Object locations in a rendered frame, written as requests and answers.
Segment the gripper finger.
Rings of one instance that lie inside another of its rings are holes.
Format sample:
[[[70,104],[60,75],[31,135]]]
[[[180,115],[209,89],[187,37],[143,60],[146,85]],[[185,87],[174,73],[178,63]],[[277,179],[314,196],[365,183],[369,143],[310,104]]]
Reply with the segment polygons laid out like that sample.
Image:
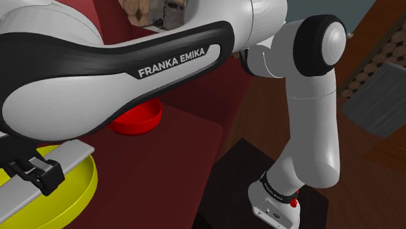
[[[45,196],[49,196],[65,180],[57,161],[31,158],[27,163],[31,165],[28,171],[24,171],[15,161],[7,163],[7,167],[23,180],[31,182]]]

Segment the yellow bowl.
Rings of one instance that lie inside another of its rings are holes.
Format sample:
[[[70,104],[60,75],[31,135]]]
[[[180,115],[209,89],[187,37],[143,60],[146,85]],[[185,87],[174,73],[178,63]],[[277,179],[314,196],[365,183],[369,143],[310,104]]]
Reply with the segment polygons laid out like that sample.
[[[57,145],[38,148],[45,156]],[[0,168],[0,186],[11,178]],[[41,194],[0,224],[0,229],[63,229],[87,207],[98,184],[91,154],[65,175],[65,180],[49,196]]]

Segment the red bowl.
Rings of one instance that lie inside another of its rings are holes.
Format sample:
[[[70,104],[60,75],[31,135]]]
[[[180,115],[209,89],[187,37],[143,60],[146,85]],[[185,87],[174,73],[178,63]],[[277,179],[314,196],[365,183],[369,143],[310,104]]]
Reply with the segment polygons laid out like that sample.
[[[120,115],[108,127],[122,135],[142,135],[160,122],[163,106],[157,99],[148,100]]]

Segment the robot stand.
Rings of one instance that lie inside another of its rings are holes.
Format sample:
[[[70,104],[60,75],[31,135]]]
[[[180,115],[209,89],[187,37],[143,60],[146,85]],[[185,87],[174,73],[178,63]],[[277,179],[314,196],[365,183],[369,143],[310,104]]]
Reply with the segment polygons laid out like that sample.
[[[274,161],[245,139],[240,139],[212,167],[191,229],[273,229],[256,217],[248,188]],[[329,200],[315,189],[299,191],[299,229],[327,229]]]

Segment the brown patterned block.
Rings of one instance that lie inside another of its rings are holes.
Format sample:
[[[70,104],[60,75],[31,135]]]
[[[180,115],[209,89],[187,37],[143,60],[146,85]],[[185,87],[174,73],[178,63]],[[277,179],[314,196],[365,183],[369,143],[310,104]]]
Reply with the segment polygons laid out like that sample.
[[[118,0],[132,25],[153,31],[178,28],[185,21],[188,0]]]

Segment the grey ribbed mat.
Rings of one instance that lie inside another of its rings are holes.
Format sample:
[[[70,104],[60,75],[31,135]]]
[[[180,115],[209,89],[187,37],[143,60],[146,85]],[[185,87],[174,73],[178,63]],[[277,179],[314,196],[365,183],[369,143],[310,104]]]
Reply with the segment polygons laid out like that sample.
[[[348,119],[386,138],[406,124],[406,67],[384,63],[342,105]]]

